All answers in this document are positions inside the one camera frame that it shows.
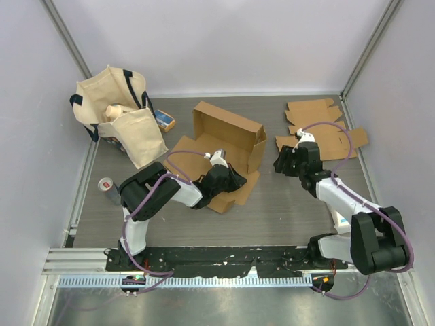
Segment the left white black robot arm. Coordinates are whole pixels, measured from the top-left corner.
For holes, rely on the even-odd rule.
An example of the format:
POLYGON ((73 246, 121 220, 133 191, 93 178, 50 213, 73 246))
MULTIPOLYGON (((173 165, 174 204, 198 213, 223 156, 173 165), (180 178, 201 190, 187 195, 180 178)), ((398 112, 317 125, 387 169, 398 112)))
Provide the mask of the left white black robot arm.
POLYGON ((131 271, 144 265, 149 220, 169 201, 201 209, 222 192, 235 192, 246 183, 247 179, 229 163, 214 164, 195 181, 170 173, 160 162, 128 178, 119 188, 124 226, 115 264, 131 271))

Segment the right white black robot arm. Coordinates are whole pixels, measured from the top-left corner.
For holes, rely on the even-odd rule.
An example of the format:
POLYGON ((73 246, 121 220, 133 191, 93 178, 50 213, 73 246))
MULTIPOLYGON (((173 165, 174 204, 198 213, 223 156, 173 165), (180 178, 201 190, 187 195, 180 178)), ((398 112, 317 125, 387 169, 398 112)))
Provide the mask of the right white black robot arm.
POLYGON ((382 271, 401 273, 414 262, 402 216, 393 206, 380 207, 347 187, 337 174, 324 168, 317 143, 284 145, 274 163, 276 173, 299 179, 302 188, 344 218, 344 234, 311 237, 307 260, 323 268, 331 259, 353 264, 363 275, 382 271))

